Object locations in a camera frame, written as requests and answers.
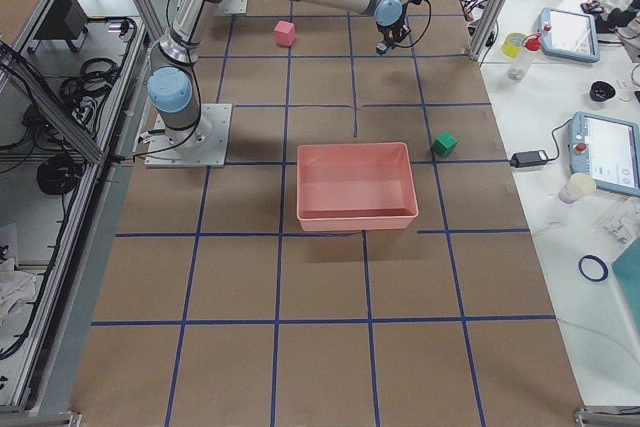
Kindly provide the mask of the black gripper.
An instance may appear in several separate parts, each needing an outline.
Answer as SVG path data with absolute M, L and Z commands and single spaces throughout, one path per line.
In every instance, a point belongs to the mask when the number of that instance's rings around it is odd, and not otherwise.
M 376 53 L 378 55 L 386 55 L 395 47 L 403 47 L 402 42 L 411 33 L 411 29 L 407 26 L 404 18 L 400 18 L 392 25 L 377 25 L 378 32 L 382 35 L 382 40 L 376 44 Z

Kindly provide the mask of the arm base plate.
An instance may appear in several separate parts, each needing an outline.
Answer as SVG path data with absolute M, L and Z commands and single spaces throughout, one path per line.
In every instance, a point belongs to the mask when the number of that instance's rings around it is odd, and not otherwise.
M 150 168 L 223 167 L 226 160 L 229 129 L 232 118 L 231 104 L 205 103 L 195 133 L 183 144 L 190 131 L 178 133 L 167 130 L 159 114 L 154 128 L 164 130 L 150 139 L 150 155 L 144 163 Z
M 214 15 L 217 17 L 245 15 L 247 7 L 248 0 L 222 0 L 217 5 Z

